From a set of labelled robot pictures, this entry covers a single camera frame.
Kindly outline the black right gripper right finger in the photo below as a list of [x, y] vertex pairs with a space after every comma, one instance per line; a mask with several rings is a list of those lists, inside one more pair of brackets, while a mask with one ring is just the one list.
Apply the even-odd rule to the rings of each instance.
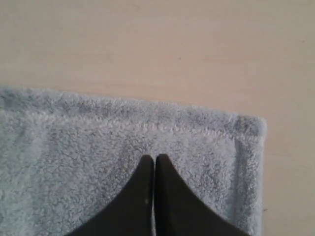
[[170, 158], [160, 154], [155, 170], [157, 236], [246, 236], [207, 207], [186, 185]]

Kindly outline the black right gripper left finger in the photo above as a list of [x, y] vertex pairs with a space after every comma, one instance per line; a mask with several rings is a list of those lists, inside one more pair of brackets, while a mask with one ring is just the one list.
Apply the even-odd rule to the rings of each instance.
[[120, 193], [69, 236], [151, 236], [154, 161], [144, 155]]

